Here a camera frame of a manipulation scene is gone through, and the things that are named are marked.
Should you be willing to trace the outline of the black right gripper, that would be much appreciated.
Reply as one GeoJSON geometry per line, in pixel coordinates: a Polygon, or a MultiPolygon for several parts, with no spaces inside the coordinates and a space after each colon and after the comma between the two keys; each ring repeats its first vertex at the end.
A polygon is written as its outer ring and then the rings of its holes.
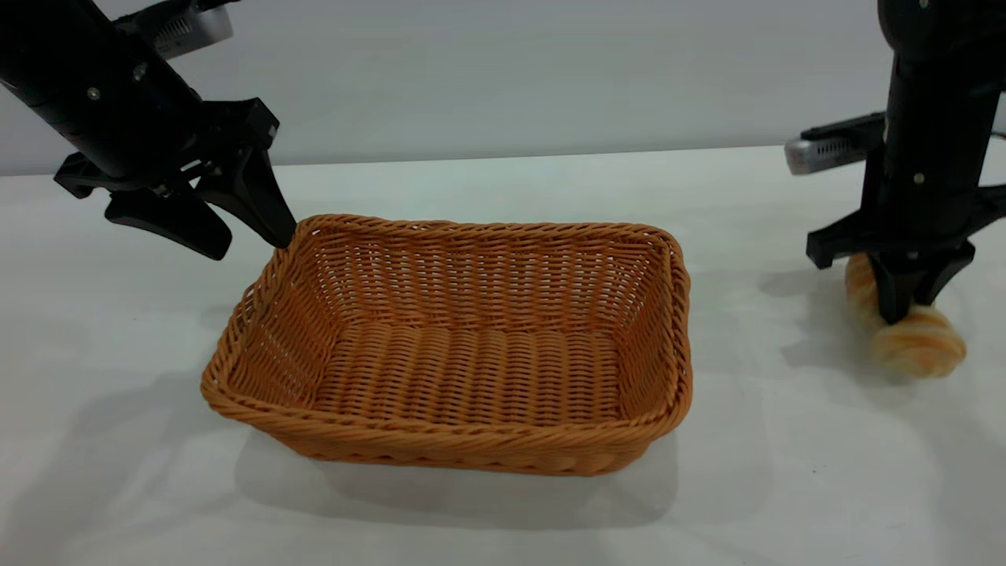
{"type": "Polygon", "coordinates": [[[856,253],[870,255],[878,312],[895,325],[915,301],[933,305],[974,260],[960,244],[984,227],[975,219],[987,146],[1004,83],[1002,64],[912,62],[892,65],[885,112],[806,132],[806,171],[866,163],[860,207],[807,237],[819,268],[856,253]]]}

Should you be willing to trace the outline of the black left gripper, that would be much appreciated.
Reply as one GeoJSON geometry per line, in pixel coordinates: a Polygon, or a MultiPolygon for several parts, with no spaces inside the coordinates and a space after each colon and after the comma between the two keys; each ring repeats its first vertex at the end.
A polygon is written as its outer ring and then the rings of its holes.
{"type": "Polygon", "coordinates": [[[259,99],[202,99],[168,62],[231,33],[221,6],[115,20],[96,6],[13,7],[12,93],[75,147],[55,182],[76,198],[111,191],[109,222],[211,260],[233,235],[204,201],[290,246],[297,221],[267,154],[279,119],[259,99]]]}

